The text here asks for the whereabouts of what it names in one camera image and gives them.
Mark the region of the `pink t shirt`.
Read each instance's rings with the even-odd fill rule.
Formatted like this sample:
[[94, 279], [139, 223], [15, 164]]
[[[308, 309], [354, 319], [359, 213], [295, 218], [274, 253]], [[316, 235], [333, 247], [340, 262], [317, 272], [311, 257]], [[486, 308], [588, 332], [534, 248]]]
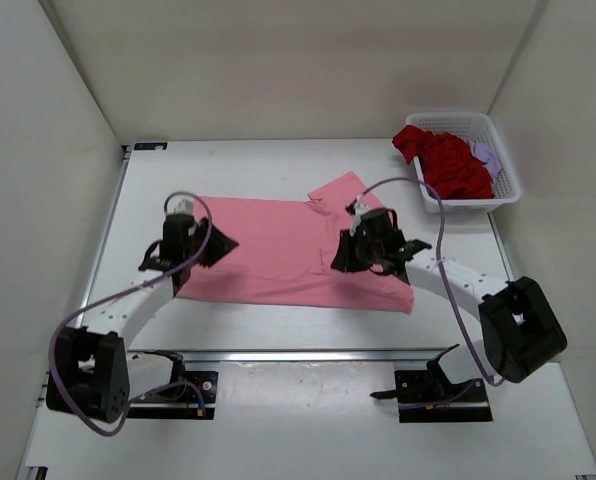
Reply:
[[305, 201], [204, 197], [196, 212], [211, 213], [218, 229], [239, 245], [212, 267], [194, 267], [179, 298], [410, 312], [413, 290], [399, 280], [330, 267], [339, 233], [351, 224], [345, 207], [365, 188], [348, 172]]

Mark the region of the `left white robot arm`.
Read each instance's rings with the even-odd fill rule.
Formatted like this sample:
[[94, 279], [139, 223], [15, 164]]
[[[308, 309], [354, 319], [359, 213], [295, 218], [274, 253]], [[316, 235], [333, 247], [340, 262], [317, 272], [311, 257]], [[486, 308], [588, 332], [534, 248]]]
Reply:
[[90, 324], [65, 325], [50, 342], [45, 402], [53, 411], [80, 417], [95, 432], [102, 423], [122, 425], [132, 402], [194, 398], [205, 405], [187, 377], [181, 354], [165, 350], [130, 353], [128, 348], [156, 313], [170, 303], [195, 266], [211, 268], [238, 242], [207, 217], [165, 217], [160, 239], [151, 243], [126, 295], [103, 302]]

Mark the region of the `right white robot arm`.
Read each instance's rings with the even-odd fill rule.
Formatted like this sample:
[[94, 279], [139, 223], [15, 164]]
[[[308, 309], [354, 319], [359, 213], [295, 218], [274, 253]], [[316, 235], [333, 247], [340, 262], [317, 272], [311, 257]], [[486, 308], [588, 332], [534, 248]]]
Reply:
[[518, 384], [567, 348], [567, 337], [537, 281], [526, 276], [502, 280], [443, 257], [438, 246], [407, 239], [393, 209], [355, 202], [346, 211], [352, 223], [340, 232], [331, 267], [396, 278], [472, 315], [482, 339], [465, 342], [483, 376]]

